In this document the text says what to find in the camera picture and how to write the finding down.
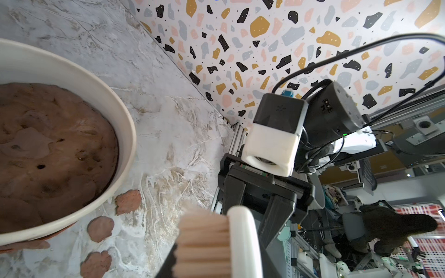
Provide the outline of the white scrub brush blue handle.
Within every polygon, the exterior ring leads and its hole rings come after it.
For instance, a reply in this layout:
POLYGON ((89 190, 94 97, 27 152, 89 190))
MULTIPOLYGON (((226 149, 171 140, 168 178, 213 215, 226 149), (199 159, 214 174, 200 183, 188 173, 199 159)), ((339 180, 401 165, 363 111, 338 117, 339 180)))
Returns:
POLYGON ((263 277, 256 224, 248 208, 233 206, 225 215, 189 212, 178 228, 173 277, 263 277))

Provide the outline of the cream ribbed ceramic pot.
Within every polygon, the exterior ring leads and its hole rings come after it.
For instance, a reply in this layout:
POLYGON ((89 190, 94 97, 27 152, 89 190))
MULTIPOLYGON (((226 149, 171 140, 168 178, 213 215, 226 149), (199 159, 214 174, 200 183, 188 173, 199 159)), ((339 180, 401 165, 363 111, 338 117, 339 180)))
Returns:
POLYGON ((134 121, 96 75, 1 40, 1 251, 47 239, 113 196, 136 155, 134 121))

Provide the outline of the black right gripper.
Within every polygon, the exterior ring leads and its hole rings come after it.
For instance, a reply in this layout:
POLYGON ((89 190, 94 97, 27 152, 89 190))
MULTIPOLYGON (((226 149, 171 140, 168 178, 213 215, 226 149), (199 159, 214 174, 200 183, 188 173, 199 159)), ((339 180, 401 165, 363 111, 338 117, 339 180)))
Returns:
POLYGON ((280 177, 263 172, 227 154, 234 162, 224 180, 222 211, 245 206, 264 215, 258 229, 261 247, 267 249, 290 219, 300 224, 315 200, 315 187, 294 177, 280 177))

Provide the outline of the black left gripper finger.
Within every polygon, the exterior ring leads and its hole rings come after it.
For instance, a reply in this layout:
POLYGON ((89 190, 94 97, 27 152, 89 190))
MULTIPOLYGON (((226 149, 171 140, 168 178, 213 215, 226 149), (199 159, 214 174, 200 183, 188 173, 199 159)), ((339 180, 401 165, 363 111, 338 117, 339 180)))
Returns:
POLYGON ((176 257, 175 257, 176 249, 177 249, 177 244, 175 243, 172 246, 168 256, 166 257, 163 265, 161 266, 155 278, 174 278, 172 268, 176 263, 176 257))

